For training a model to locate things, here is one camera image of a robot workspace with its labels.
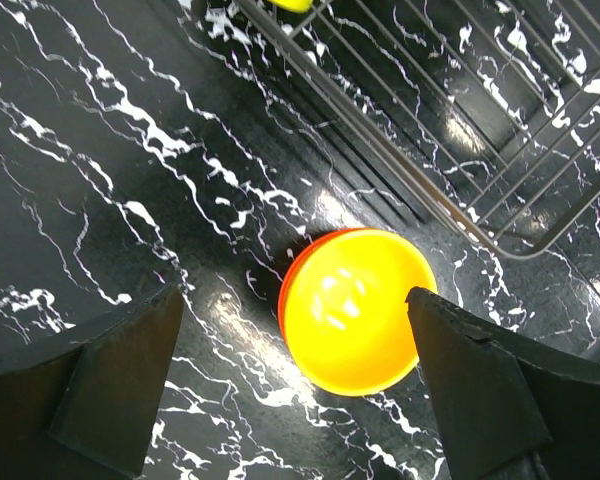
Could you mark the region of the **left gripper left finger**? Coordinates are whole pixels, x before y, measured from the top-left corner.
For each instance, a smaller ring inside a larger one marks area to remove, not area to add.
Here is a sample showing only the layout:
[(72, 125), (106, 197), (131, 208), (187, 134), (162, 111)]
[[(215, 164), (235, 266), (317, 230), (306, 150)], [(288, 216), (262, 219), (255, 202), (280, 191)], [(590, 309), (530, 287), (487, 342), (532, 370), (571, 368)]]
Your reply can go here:
[(175, 286), (0, 354), (0, 479), (141, 476), (184, 311)]

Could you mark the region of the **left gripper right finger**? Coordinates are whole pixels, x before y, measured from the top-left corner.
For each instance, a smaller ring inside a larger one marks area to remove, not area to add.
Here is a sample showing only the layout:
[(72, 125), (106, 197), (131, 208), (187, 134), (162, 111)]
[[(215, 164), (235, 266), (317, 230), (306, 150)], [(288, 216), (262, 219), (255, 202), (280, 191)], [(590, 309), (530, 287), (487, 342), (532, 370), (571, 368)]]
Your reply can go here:
[(600, 479), (600, 363), (424, 288), (406, 299), (454, 479)]

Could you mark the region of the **lime green bowl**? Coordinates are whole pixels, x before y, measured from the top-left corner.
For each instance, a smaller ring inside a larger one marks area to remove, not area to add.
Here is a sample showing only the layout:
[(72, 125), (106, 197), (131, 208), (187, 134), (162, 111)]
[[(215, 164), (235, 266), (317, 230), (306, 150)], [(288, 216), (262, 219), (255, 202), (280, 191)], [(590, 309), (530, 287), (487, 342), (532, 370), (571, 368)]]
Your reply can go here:
[(292, 13), (306, 13), (313, 0), (269, 0), (270, 3)]

